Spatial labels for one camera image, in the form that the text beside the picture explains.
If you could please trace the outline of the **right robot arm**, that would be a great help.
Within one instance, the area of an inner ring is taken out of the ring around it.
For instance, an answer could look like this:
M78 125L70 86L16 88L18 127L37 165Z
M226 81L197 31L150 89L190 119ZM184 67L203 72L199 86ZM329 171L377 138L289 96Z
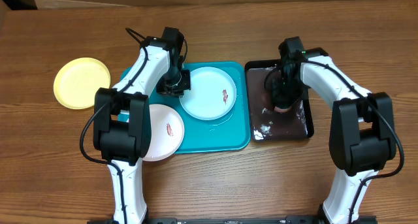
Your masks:
M288 110L312 89L332 110L329 152L336 174L317 223L371 223L359 215L370 182L398 174L405 160L391 98L356 84L324 49L307 50L299 37L285 39L278 50L280 76L264 81L275 109Z

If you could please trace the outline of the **yellow-green plate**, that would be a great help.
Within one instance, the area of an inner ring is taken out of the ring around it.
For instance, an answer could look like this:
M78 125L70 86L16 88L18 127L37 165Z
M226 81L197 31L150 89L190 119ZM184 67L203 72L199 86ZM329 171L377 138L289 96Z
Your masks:
M81 57L65 64L54 79L57 101L70 109L80 110L94 105L99 88L109 88L110 73L104 63Z

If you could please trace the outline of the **light blue plate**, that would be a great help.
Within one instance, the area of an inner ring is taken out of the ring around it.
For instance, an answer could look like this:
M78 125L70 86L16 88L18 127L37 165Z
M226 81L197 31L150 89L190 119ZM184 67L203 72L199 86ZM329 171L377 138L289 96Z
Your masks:
M191 89L180 97L183 109L198 120L216 120L226 115L236 101L236 85L225 71L201 67L191 71Z

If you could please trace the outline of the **green scrubbing sponge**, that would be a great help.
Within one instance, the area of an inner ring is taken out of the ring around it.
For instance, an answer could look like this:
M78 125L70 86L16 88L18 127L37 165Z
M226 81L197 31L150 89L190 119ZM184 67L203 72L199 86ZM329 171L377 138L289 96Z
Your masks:
M287 102L274 103L274 111L279 113L288 112L292 105Z

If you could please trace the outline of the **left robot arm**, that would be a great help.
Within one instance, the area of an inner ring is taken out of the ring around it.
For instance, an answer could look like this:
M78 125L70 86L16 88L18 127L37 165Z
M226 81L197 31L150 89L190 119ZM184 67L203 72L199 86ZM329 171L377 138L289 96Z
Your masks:
M115 212L111 223L145 223L148 209L142 193L142 160L150 149L152 122L149 98L156 91L180 97L191 88L190 71L183 68L187 45L176 28L164 28L161 37L143 37L127 29L140 45L129 73L112 88L99 88L94 113L93 145L100 163L110 169Z

